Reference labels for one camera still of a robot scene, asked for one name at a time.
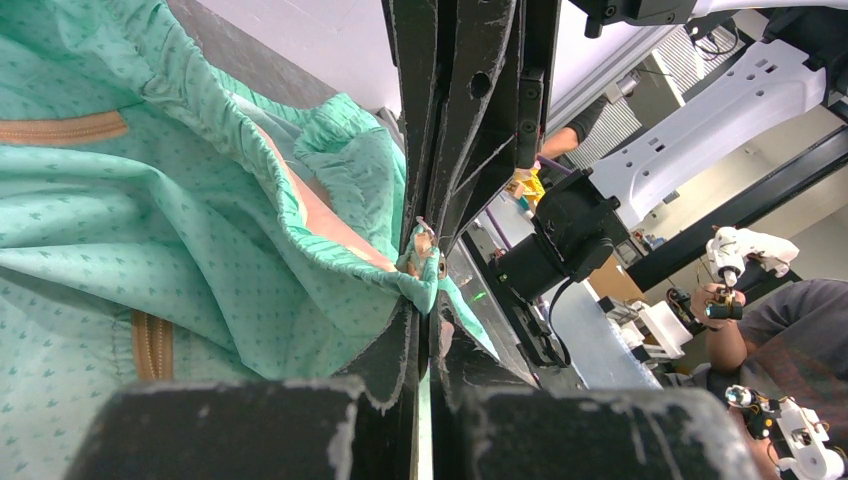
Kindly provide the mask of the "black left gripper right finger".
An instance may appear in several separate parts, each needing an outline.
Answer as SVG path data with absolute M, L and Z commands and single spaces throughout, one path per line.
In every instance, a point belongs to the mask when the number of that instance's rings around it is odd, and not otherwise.
M 514 374 L 456 320 L 433 314 L 432 460 L 437 479 L 755 479 L 734 422 L 709 393 L 662 389 L 638 367 L 591 291 L 554 313 L 572 366 Z

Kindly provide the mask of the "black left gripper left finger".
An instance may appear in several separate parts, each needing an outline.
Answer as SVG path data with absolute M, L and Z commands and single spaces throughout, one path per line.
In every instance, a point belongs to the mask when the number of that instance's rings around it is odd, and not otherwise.
M 70 479 L 413 479 L 419 316 L 325 379 L 155 382 L 104 405 Z

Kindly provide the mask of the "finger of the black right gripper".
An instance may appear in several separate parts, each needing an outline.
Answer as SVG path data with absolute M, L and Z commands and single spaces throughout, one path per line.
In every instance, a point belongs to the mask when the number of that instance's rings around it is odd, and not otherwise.
M 402 238 L 406 239 L 418 216 L 436 232 L 441 231 L 436 216 L 446 195 L 435 191 L 433 154 L 449 90 L 457 3 L 385 1 L 383 11 L 401 94 L 398 125 L 404 134 L 406 156 L 402 214 Z
M 424 216 L 443 253 L 536 151 L 561 13 L 558 1 L 454 6 Z

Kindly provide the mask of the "orange and teal jacket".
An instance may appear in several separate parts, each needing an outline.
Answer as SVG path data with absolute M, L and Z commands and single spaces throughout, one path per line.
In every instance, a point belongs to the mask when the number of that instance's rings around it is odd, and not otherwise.
M 406 160 L 338 94 L 210 65 L 163 1 L 1 5 L 1 475 L 57 479 L 137 381 L 323 378 L 438 292 Z

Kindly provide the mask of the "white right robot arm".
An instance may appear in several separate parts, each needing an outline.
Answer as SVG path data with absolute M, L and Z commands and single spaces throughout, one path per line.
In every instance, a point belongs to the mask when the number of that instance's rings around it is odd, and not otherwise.
M 532 303 L 600 267 L 661 199 L 752 137 L 847 90 L 847 5 L 767 1 L 763 38 L 721 78 L 623 149 L 547 194 L 533 232 L 481 259 L 486 281 L 537 367 L 567 348 Z M 551 91 L 556 1 L 387 1 L 403 107 L 408 187 L 402 229 L 417 220 L 451 249 L 531 166 Z

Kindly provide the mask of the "operator hand holding controller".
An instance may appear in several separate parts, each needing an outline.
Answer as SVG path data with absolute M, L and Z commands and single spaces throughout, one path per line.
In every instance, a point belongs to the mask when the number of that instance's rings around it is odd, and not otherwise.
M 724 284 L 710 283 L 693 291 L 690 310 L 701 324 L 717 330 L 728 322 L 741 320 L 746 303 L 741 291 Z

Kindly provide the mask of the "white teleoperation controller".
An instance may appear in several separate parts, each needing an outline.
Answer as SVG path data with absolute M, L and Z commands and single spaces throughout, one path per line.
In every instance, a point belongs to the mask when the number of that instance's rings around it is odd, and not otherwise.
M 706 242 L 710 271 L 719 284 L 736 289 L 749 263 L 781 278 L 790 270 L 800 250 L 791 241 L 748 228 L 719 227 Z

